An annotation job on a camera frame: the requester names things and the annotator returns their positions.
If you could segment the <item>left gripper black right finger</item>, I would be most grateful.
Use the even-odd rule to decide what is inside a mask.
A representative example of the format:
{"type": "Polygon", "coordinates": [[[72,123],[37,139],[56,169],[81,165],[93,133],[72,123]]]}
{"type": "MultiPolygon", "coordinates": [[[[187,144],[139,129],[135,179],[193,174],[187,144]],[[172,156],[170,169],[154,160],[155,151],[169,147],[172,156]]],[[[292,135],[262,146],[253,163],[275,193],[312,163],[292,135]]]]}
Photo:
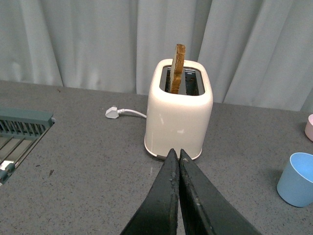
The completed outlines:
{"type": "Polygon", "coordinates": [[[187,235],[259,235],[182,149],[179,199],[187,235]]]}

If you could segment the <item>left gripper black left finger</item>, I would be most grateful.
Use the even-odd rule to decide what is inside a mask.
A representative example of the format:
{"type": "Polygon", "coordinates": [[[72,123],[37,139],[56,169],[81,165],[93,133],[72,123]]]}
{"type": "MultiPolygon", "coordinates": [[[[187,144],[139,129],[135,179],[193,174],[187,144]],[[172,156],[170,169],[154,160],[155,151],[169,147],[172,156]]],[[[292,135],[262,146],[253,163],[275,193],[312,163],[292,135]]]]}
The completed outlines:
{"type": "Polygon", "coordinates": [[[171,149],[147,197],[121,232],[123,235],[175,235],[178,226],[179,161],[171,149]]]}

